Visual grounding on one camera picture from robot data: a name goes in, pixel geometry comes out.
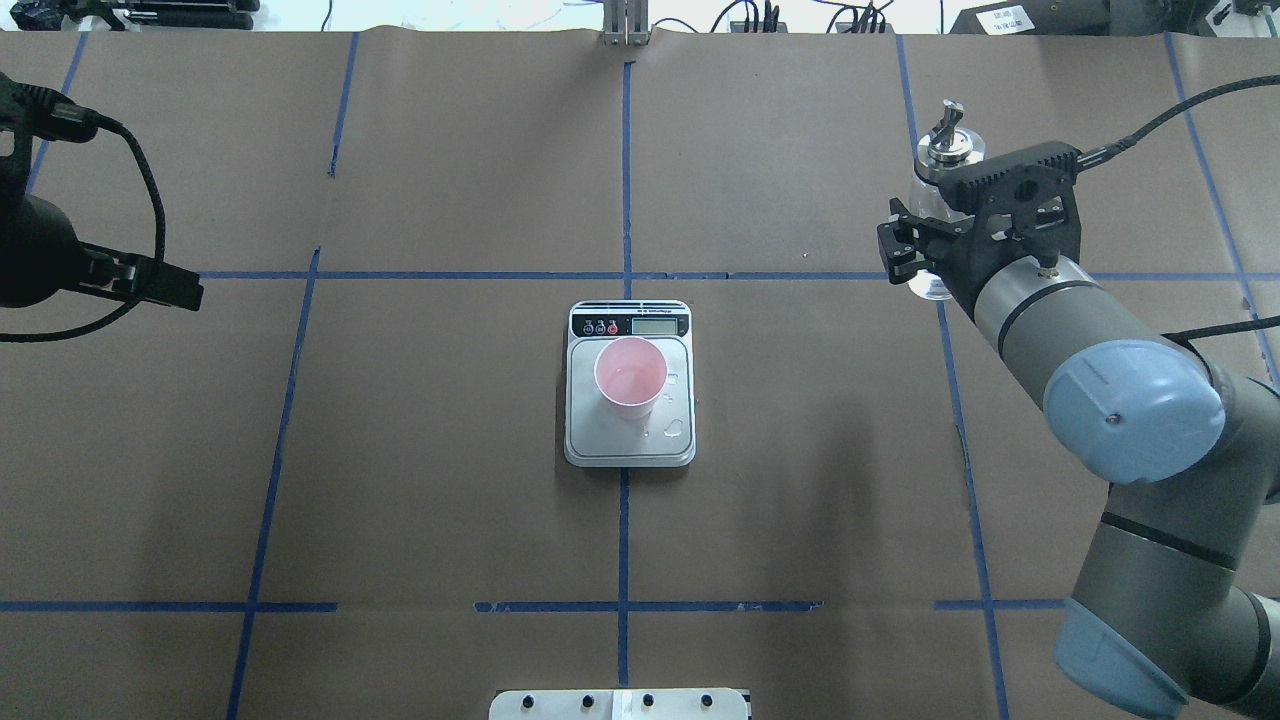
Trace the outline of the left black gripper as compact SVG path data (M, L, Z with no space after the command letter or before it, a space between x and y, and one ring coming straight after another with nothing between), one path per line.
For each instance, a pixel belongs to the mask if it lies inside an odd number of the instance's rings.
M140 300L166 307L198 311L204 287L195 272L136 252L81 243L87 261L78 292L118 301Z

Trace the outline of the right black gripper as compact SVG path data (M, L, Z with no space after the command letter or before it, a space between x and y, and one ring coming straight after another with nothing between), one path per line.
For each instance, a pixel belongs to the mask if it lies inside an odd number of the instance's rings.
M988 281L1019 259L1034 258L1042 268L1056 268L1062 258L1079 261L1082 223L1074 187L1080 154L1051 141L943 172L936 181L941 197L950 209L972 217L973 225L934 263L916 236L941 232L941 220L916 215L901 199L891 199L890 222L877 225L888 282L934 270L955 301L972 311Z

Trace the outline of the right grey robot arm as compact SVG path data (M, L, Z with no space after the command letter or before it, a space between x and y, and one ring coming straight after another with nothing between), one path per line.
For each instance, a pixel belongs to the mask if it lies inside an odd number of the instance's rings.
M1277 602L1235 583L1277 502L1277 392L1152 331L1084 269L1059 141L987 158L969 129L916 142L925 202L878 227L890 281L928 272L1108 497L1053 647L1105 702L1175 719L1198 700L1277 716Z

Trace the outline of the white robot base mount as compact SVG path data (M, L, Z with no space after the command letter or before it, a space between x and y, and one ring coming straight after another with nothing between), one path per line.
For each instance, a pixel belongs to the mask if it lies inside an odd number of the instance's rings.
M751 719L749 691L728 687L502 691L489 719Z

